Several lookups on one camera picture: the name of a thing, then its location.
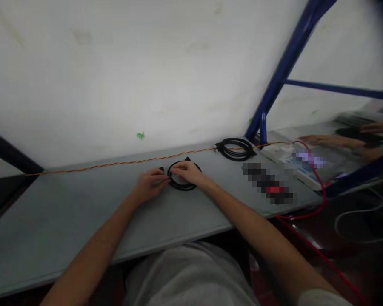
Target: black connector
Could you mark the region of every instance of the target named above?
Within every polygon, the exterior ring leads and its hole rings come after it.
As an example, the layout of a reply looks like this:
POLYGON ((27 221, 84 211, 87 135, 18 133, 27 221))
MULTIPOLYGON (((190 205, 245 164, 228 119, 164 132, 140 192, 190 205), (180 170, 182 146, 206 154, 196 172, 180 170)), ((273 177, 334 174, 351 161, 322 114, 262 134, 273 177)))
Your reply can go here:
POLYGON ((250 157, 257 155, 257 153, 254 152, 251 144, 245 139, 241 138, 226 138, 222 142, 216 143, 216 148, 224 157, 235 162, 246 161, 250 157), (244 149, 244 152, 232 151, 227 148, 226 145, 239 146, 244 149))
MULTIPOLYGON (((186 157, 186 158, 185 158, 185 161, 186 161, 186 162, 190 162, 191 159, 190 159, 189 157, 186 157)), ((192 183, 179 184, 179 183, 177 183, 177 182, 171 177, 171 176, 172 176, 172 173, 170 172, 170 169, 171 169, 174 165, 176 165, 178 162, 182 162, 182 161, 177 161, 177 162, 175 162, 175 163, 172 164, 172 165, 169 167, 169 169, 167 170, 167 176, 170 177, 170 183, 169 183, 169 185, 172 186, 172 187, 174 187, 174 188, 176 188, 177 190, 181 190, 181 191, 190 191, 190 190, 193 190, 194 188, 197 187, 196 185, 194 185, 194 184, 192 184, 192 183)), ((197 167, 197 168, 200 170, 200 172, 201 172, 200 167, 199 167, 196 163, 194 163, 194 164, 196 165, 196 167, 197 167)))

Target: red cable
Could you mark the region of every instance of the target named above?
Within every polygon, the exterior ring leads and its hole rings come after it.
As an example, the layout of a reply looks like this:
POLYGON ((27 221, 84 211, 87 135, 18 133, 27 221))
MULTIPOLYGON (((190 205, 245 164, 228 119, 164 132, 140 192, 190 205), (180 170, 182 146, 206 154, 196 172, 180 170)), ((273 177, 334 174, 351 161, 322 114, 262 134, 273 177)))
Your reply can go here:
MULTIPOLYGON (((296 143, 296 142, 301 143, 305 148, 307 148, 307 150, 309 152, 311 152, 311 150, 309 149, 309 147, 305 143, 303 143, 300 140, 294 141, 293 143, 296 143)), ((364 305, 364 306, 366 305, 367 306, 368 304, 367 304, 365 298, 363 297, 363 295, 342 274, 342 272, 332 262, 330 262, 330 260, 320 250, 318 250, 312 243, 310 243, 306 238, 304 238, 300 233, 298 233, 293 227, 291 227, 288 223, 286 223, 283 220, 283 219, 296 220, 296 219, 305 219, 305 218, 308 218, 308 217, 312 217, 312 216, 315 216, 318 213, 320 213, 322 211, 322 209, 325 207, 326 202, 327 202, 325 186, 323 185, 323 182, 322 182, 318 172, 316 172, 316 169, 315 169, 314 165, 312 163, 310 163, 310 166, 311 166, 311 169, 314 172, 316 178, 318 179, 320 186, 322 187, 323 200, 322 200, 321 206, 316 211, 314 211, 312 213, 309 213, 309 214, 306 214, 306 215, 297 216, 297 217, 277 216, 277 219, 279 221, 281 221, 283 224, 285 224, 289 228, 289 230, 292 231, 295 235, 297 235, 301 240, 303 240, 311 249, 313 249, 335 271, 335 273, 339 276, 339 278, 342 279, 346 283, 346 285, 348 285, 348 287, 356 294, 356 296, 359 299, 361 305, 364 305)))
POLYGON ((311 249, 313 249, 335 272, 336 274, 349 286, 349 288, 356 294, 359 299, 361 305, 367 306, 367 301, 363 297, 363 295, 356 289, 355 286, 342 274, 342 272, 332 263, 330 260, 320 251, 318 250, 312 243, 310 243, 306 238, 304 238, 300 233, 298 233, 293 227, 291 227, 288 223, 281 219, 281 217, 277 217, 279 221, 284 223, 289 230, 291 230, 295 235, 297 235, 301 240, 303 240, 311 249))
MULTIPOLYGON (((297 140, 297 141, 294 141, 293 143, 296 143, 296 142, 301 143, 305 148, 307 148, 307 150, 309 151, 309 153, 311 152, 311 149, 310 149, 304 142, 302 142, 302 141, 300 141, 300 140, 297 140)), ((322 187, 322 195, 323 195, 322 204, 319 206, 319 208, 318 208, 316 211, 311 212, 311 213, 306 214, 306 215, 297 216, 297 217, 285 217, 285 216, 279 216, 279 218, 282 218, 282 219, 290 219, 290 220, 305 219, 305 218, 308 218, 308 217, 312 217, 312 216, 317 215, 317 214, 320 213, 320 212, 323 210, 323 208, 325 207, 326 202, 327 202, 327 200, 328 200, 328 197, 326 196, 326 188, 325 188, 325 186, 323 185, 322 179, 320 178, 318 172, 316 172, 316 169, 315 169, 314 165, 313 165, 312 163, 309 163, 309 165, 311 166, 312 171, 314 172, 316 178, 317 178, 318 181, 319 181, 320 186, 322 187)))

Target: blue shelf frame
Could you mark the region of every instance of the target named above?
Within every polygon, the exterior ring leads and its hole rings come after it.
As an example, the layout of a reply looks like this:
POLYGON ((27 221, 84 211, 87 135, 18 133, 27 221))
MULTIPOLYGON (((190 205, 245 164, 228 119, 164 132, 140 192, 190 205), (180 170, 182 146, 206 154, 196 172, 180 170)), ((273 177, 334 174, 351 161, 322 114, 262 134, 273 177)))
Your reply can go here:
MULTIPOLYGON (((277 69, 268 84, 267 90, 255 111, 251 124, 245 133, 245 137, 251 142, 253 142, 258 130, 260 130, 260 144, 264 145, 267 143, 266 117, 284 85, 300 86, 383 100, 383 91, 288 79, 316 24, 336 1, 337 0, 308 1, 278 63, 277 69)), ((383 156, 329 186, 326 189, 327 194, 329 197, 335 197, 381 174, 383 174, 383 156)))

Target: white device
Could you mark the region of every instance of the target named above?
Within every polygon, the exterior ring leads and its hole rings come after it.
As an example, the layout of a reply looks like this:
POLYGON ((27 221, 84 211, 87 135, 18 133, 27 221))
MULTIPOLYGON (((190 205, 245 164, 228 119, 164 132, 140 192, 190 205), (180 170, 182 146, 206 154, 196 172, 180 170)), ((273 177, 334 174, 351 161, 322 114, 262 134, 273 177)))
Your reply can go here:
POLYGON ((298 170, 298 179, 304 182, 309 188, 320 191, 322 187, 310 167, 302 167, 293 157, 296 149, 291 144, 272 144, 264 147, 261 154, 273 160, 274 162, 283 162, 294 165, 298 170))

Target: person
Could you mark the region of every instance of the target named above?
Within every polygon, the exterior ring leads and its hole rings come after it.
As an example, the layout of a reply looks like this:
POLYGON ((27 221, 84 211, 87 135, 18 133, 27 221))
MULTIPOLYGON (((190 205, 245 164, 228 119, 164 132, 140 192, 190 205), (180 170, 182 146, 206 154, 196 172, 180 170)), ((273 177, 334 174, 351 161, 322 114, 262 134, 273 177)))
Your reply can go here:
MULTIPOLYGON (((383 122, 363 125, 360 128, 360 132, 383 133, 383 122)), ((312 145, 347 148, 366 163, 373 162, 383 155, 383 150, 380 147, 370 148, 369 145, 362 140, 340 135, 306 135, 299 137, 299 139, 312 145)))
MULTIPOLYGON (((270 222, 201 173, 193 162, 179 162, 171 172, 197 185, 215 201, 266 260, 295 305, 350 305, 270 222)), ((158 196, 168 183, 169 177, 160 169, 140 175, 133 191, 82 248, 41 305, 85 305, 136 209, 158 196)), ((187 243, 149 255, 128 275, 123 303, 259 305, 237 261, 206 242, 187 243)))

